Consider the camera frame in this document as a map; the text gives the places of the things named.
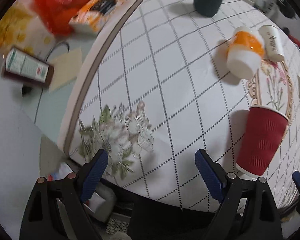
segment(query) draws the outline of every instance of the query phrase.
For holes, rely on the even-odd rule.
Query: label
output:
[[[15,48],[9,51],[6,60],[7,71],[42,83],[46,80],[48,68],[48,65]]]
[[[269,36],[269,40],[270,40],[270,41],[269,41],[269,45],[270,45],[272,51],[278,50],[278,49],[277,49],[277,44],[276,44],[276,42],[275,42],[276,37],[273,36],[273,35],[271,35],[270,32],[267,32],[267,35]]]
[[[90,8],[90,11],[98,11],[105,15],[115,8],[116,3],[116,0],[100,0]]]

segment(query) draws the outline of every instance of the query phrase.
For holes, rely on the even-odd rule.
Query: red paper cup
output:
[[[277,151],[289,119],[267,106],[252,106],[236,167],[250,177],[259,177]]]

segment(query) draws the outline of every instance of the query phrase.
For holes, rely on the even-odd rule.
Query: grid pattern tablecloth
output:
[[[193,0],[144,0],[99,66],[79,117],[86,127],[95,122],[82,133],[78,122],[70,156],[82,164],[89,151],[103,147],[110,152],[104,174],[110,182],[160,202],[214,212],[218,202],[194,153],[204,148],[226,172],[251,179],[235,168],[247,110],[268,102],[265,80],[277,73],[290,126],[264,177],[278,207],[289,204],[296,192],[291,175],[300,171],[300,99],[293,88],[300,53],[281,32],[286,65],[271,69],[265,63],[258,80],[246,82],[225,63],[234,29],[264,24],[273,23],[242,0],[223,0],[212,18],[197,14]]]

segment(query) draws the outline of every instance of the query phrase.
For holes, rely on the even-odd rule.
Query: sauce bottle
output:
[[[2,67],[2,76],[30,86],[47,88],[51,84],[54,66],[37,57],[31,56],[21,49],[12,47],[7,53]]]

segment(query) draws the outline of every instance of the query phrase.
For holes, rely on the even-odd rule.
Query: orange and white cup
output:
[[[234,30],[228,50],[227,68],[240,79],[251,79],[261,66],[264,42],[258,33],[242,26]]]

